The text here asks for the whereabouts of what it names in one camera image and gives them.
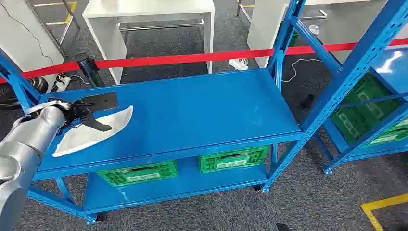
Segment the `dark left robot hand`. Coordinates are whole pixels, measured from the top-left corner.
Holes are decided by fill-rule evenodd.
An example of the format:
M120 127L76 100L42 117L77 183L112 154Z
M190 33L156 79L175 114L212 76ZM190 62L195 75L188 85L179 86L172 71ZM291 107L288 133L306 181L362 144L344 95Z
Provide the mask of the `dark left robot hand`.
M64 108L61 104L56 104L55 106L63 111L65 116L64 125L59 129L57 135L61 135L65 128L71 127L75 128L72 123L75 120L79 120L81 125L89 128L93 128L98 131L106 132L112 129L110 125L98 122L93 113L97 111L102 111L106 109L111 109L117 106L117 103L108 102L108 100L92 100L89 98L78 99L74 102L64 100L57 97L48 98L48 102L57 101L61 103L66 103L67 108Z

